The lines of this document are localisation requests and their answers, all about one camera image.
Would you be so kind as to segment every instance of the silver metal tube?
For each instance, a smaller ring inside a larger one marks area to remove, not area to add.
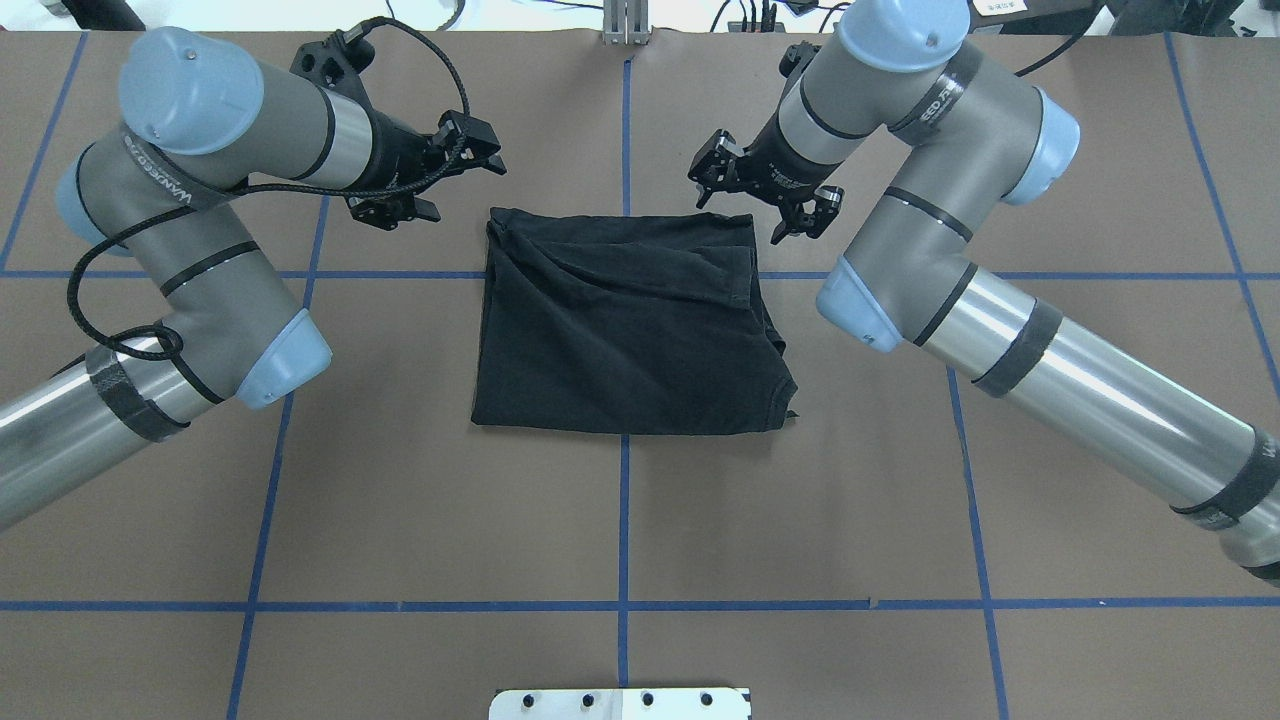
[[[979,378],[1012,345],[1034,304],[979,270],[924,348]],[[1005,398],[1178,507],[1213,497],[1253,451],[1248,424],[1069,318]]]
[[[170,363],[116,360],[138,393],[177,421],[212,407]],[[84,363],[0,406],[0,532],[148,445],[102,401]]]

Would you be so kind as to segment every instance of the white metal plate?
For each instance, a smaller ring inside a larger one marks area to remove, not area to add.
[[[489,720],[750,720],[746,688],[503,691]]]

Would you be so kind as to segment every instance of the black tape band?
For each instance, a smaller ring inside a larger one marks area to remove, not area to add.
[[[156,324],[164,327],[164,322],[161,320],[156,320]],[[173,350],[173,343],[169,342],[169,336],[159,334],[156,336],[156,340],[160,341],[160,347],[163,347],[164,350]],[[205,400],[212,402],[214,405],[218,405],[224,400],[227,400],[225,397],[214,392],[214,388],[206,386],[205,380],[200,379],[200,377],[196,375],[196,372],[191,369],[191,365],[187,364],[187,360],[183,359],[180,352],[170,357],[169,361],[173,363],[173,366],[178,369],[178,374],[182,375],[182,379],[187,380],[191,384],[191,387],[200,393],[200,397],[204,397]]]
[[[324,161],[329,159],[329,151],[333,150],[333,138],[338,133],[338,118],[333,114],[333,99],[329,97],[329,94],[321,90],[320,96],[324,97],[324,110],[329,119],[329,127],[324,135],[324,147],[320,149],[320,154],[316,155],[316,161],[311,163],[310,168],[303,170],[301,176],[293,176],[289,179],[298,181],[315,174],[315,172],[324,165]]]
[[[102,402],[142,439],[164,442],[191,425],[165,415],[159,405],[142,397],[116,361],[115,352],[102,346],[90,350],[84,355],[84,370]]]
[[[941,325],[942,320],[947,318],[947,315],[951,313],[951,309],[956,306],[956,302],[960,300],[960,296],[964,295],[964,291],[969,288],[969,282],[973,281],[973,275],[975,275],[977,273],[978,273],[978,265],[969,263],[969,266],[964,269],[964,274],[960,275],[960,281],[956,282],[956,286],[954,288],[951,288],[951,295],[947,296],[946,302],[942,304],[942,307],[938,307],[938,311],[933,314],[933,318],[929,320],[929,324],[924,325],[924,329],[920,331],[920,334],[916,336],[916,338],[913,340],[911,342],[922,347],[924,346],[925,342],[929,342],[929,338],[933,337],[933,332],[938,329],[938,325]]]
[[[164,150],[140,137],[129,126],[120,123],[119,132],[125,152],[133,158],[138,169],[173,196],[174,201],[195,210],[209,210],[236,200],[234,193],[210,187],[184,173]]]
[[[1014,343],[989,370],[973,380],[973,384],[992,397],[1009,395],[1009,391],[1018,387],[1027,373],[1030,373],[1032,368],[1039,364],[1044,350],[1048,343],[1053,342],[1053,336],[1057,334],[1057,328],[1061,325],[1062,311],[1043,300],[1036,300],[1032,314],[1027,318],[1023,329],[1018,332]]]
[[[901,200],[902,202],[906,202],[911,208],[923,211],[934,220],[955,231],[955,233],[959,234],[961,238],[964,238],[965,242],[973,240],[973,231],[969,229],[968,225],[961,223],[959,218],[956,218],[951,213],[947,213],[942,208],[938,208],[937,205],[929,202],[928,200],[920,197],[919,195],[909,190],[888,186],[888,190],[884,191],[884,196],[895,197],[897,200]]]
[[[800,83],[800,102],[804,105],[804,111],[809,114],[809,119],[827,133],[845,140],[861,140],[870,135],[869,132],[864,132],[861,135],[847,133],[828,126],[822,118],[818,117],[818,113],[813,111],[813,105],[809,104],[809,96],[804,94],[804,82]]]
[[[951,114],[964,91],[973,82],[982,67],[982,54],[968,42],[952,55],[933,87],[911,108],[901,120],[888,127],[888,131],[908,145],[920,145],[938,132],[938,123]]]
[[[1276,459],[1276,441],[1254,427],[1253,452],[1226,487],[1199,505],[1170,509],[1207,530],[1225,530],[1239,525],[1245,512],[1271,495],[1277,479],[1280,460]]]
[[[173,291],[187,284],[197,275],[207,273],[209,270],[216,268],[218,265],[221,265],[223,263],[230,260],[232,258],[239,258],[241,255],[244,255],[246,252],[253,252],[255,250],[259,250],[259,246],[252,240],[248,242],[241,242],[238,245],[233,245],[225,250],[219,250],[218,252],[214,252],[209,258],[205,258],[204,260],[196,263],[195,265],[191,265],[189,268],[184,269],[177,275],[166,279],[164,284],[160,286],[160,295],[169,297],[169,295],[172,295]]]

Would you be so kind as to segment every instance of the metal bracket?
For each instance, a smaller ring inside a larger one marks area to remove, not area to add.
[[[746,688],[503,691],[489,720],[750,720]]]
[[[604,44],[648,45],[649,0],[604,0]]]

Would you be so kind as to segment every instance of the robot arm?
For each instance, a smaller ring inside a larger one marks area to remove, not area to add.
[[[886,126],[913,151],[818,295],[828,320],[870,347],[904,338],[993,397],[1098,454],[1226,555],[1280,587],[1276,442],[1047,302],[974,265],[965,247],[1000,201],[1028,202],[1066,170],[1075,120],[965,42],[965,3],[860,0],[820,51],[794,47],[777,111],[745,150],[716,133],[690,168],[700,204],[746,191],[782,209],[774,242],[824,222],[796,208]]]
[[[372,108],[358,79],[374,55],[365,36],[392,23],[303,45],[292,72],[178,28],[133,45],[120,73],[124,122],[73,163],[58,205],[95,243],[87,259],[111,247],[108,237],[172,218],[119,243],[172,313],[0,406],[0,530],[223,400],[260,409],[329,365],[319,328],[228,201],[329,188],[320,192],[346,196],[357,220],[392,229],[439,219],[416,197],[439,177],[506,172],[493,129],[470,117],[465,96],[434,135]],[[246,187],[250,173],[302,184]]]

